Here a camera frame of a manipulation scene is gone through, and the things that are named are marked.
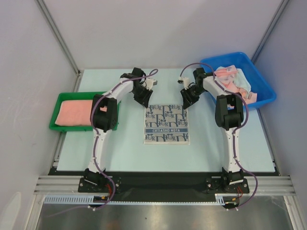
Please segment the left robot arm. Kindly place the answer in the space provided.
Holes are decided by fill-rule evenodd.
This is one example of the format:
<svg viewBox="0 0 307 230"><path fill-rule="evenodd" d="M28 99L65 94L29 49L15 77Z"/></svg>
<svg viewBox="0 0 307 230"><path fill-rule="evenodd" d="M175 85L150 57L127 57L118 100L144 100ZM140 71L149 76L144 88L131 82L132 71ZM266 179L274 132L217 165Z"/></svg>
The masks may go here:
<svg viewBox="0 0 307 230"><path fill-rule="evenodd" d="M131 73L122 74L112 89L93 97L90 123L94 132L94 145L92 158L84 171L84 179L94 191L102 191L106 182L111 181L105 174L106 167L101 165L101 160L106 154L110 134L118 124L118 104L126 94L132 93L133 99L147 108L153 93L152 87L157 84L152 79L156 73L158 70L153 69L146 75L142 69L134 68Z"/></svg>

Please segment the blue white patterned towel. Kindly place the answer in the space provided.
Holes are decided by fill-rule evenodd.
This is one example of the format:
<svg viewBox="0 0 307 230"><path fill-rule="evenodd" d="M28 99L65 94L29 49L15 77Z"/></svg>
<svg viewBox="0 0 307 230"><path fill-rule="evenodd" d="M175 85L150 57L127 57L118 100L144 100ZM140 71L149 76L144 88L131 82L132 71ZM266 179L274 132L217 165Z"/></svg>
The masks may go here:
<svg viewBox="0 0 307 230"><path fill-rule="evenodd" d="M144 144L189 144L188 112L182 105L149 105L144 110Z"/></svg>

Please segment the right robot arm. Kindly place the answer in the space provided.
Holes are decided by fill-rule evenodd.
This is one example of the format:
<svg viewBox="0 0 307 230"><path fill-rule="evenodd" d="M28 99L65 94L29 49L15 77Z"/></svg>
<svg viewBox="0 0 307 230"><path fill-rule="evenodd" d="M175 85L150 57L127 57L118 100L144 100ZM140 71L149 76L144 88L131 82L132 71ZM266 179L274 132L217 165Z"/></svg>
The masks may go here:
<svg viewBox="0 0 307 230"><path fill-rule="evenodd" d="M239 162L238 134L239 129L247 123L248 117L244 116L245 101L241 94L231 92L224 86L214 72L207 73L204 68L193 71L195 81L183 77L178 78L178 83L184 88L180 91L183 98L183 109L194 105L204 92L215 98L215 122L221 129L224 140L225 164L222 168L221 188L225 192L233 192L238 183L243 182L243 168Z"/></svg>

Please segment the pink terry towel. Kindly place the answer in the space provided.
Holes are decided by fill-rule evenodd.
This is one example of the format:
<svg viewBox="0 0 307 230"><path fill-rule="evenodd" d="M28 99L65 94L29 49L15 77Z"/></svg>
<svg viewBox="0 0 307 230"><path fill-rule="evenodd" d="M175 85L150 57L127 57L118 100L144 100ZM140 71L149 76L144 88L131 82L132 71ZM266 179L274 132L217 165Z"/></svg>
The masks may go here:
<svg viewBox="0 0 307 230"><path fill-rule="evenodd" d="M60 106L55 124L58 126L90 126L92 100L67 100Z"/></svg>

